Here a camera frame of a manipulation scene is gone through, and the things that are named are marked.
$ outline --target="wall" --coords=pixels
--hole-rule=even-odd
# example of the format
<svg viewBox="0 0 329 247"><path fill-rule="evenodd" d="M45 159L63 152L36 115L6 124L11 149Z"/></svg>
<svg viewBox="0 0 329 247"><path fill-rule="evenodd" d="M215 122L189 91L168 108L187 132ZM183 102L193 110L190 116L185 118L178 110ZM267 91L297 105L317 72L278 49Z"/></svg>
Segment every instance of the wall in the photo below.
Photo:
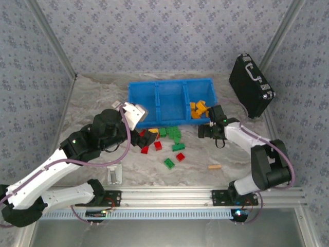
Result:
<svg viewBox="0 0 329 247"><path fill-rule="evenodd" d="M261 61L291 0L39 0L77 73L217 71Z"/></svg>
<svg viewBox="0 0 329 247"><path fill-rule="evenodd" d="M0 184L11 184L49 154L71 78L24 1L0 9ZM0 229L1 247L15 231Z"/></svg>
<svg viewBox="0 0 329 247"><path fill-rule="evenodd" d="M265 73L280 137L329 246L329 2L307 1Z"/></svg>

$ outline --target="red lego brick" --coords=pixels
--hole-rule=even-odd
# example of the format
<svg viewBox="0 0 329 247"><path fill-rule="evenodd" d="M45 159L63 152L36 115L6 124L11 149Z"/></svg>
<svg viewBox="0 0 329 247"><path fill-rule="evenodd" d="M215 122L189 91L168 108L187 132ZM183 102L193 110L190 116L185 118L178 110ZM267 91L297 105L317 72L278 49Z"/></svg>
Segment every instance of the red lego brick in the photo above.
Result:
<svg viewBox="0 0 329 247"><path fill-rule="evenodd" d="M185 159L185 156L182 153L179 153L176 158L178 159L179 162L181 162L183 159Z"/></svg>
<svg viewBox="0 0 329 247"><path fill-rule="evenodd" d="M161 149L162 149L161 142L155 142L155 143L154 143L154 147L155 147L155 150L156 150L156 151L161 150Z"/></svg>
<svg viewBox="0 0 329 247"><path fill-rule="evenodd" d="M149 152L149 147L143 147L142 150L140 151L141 153L147 154Z"/></svg>
<svg viewBox="0 0 329 247"><path fill-rule="evenodd" d="M145 132L146 132L146 130L142 130L142 131L139 133L140 137L143 137L144 134L145 134Z"/></svg>

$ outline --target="marble table surface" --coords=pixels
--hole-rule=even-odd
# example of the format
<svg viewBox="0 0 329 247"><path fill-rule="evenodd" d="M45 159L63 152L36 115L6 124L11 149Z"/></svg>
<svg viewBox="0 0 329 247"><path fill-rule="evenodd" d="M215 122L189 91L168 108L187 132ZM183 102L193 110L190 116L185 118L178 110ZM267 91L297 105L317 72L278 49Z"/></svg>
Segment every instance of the marble table surface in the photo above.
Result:
<svg viewBox="0 0 329 247"><path fill-rule="evenodd" d="M228 78L223 74L121 74L121 75L85 75L78 76L72 91L68 109L65 115L60 142L70 133L80 130L92 122L93 117L104 109L110 108L116 100L127 100L128 83L133 81L154 81L182 78L212 78L217 93L218 102L222 105L228 117L246 119L243 108L227 99L235 98ZM245 125L256 133L267 137L263 118L247 119ZM218 149L212 139L199 139L197 126L180 126L181 142L185 143L182 152L186 158L182 162L176 160L176 153L171 151L173 141L161 138L163 149L156 152L154 145L150 146L148 154L141 154L139 147L131 146L128 155L122 161L122 186L130 185L172 185L172 186L227 186L232 180L244 177L250 172L250 157L229 141L223 149ZM101 156L91 162L105 163L118 158L126 148L127 142L120 145L114 153L102 152ZM176 166L169 170L163 161L170 158ZM208 165L221 164L220 170L209 170ZM57 186L75 186L89 179L98 179L107 185L108 169L84 166L70 173L56 183Z"/></svg>

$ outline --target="green lego brick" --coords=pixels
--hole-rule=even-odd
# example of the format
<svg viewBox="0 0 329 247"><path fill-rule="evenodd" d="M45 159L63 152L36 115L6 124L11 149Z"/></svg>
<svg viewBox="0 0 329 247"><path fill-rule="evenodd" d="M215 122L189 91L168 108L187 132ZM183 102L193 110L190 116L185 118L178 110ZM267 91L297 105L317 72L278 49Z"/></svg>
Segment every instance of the green lego brick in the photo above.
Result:
<svg viewBox="0 0 329 247"><path fill-rule="evenodd" d="M160 128L159 133L160 133L160 137L166 137L166 135L167 135L165 128Z"/></svg>
<svg viewBox="0 0 329 247"><path fill-rule="evenodd" d="M185 149L185 144L180 143L172 146L173 152Z"/></svg>
<svg viewBox="0 0 329 247"><path fill-rule="evenodd" d="M164 164L168 167L169 170L175 166L175 163L173 163L169 158L164 161Z"/></svg>
<svg viewBox="0 0 329 247"><path fill-rule="evenodd" d="M180 136L174 137L174 142L175 142L175 144L179 144L179 142L180 142Z"/></svg>

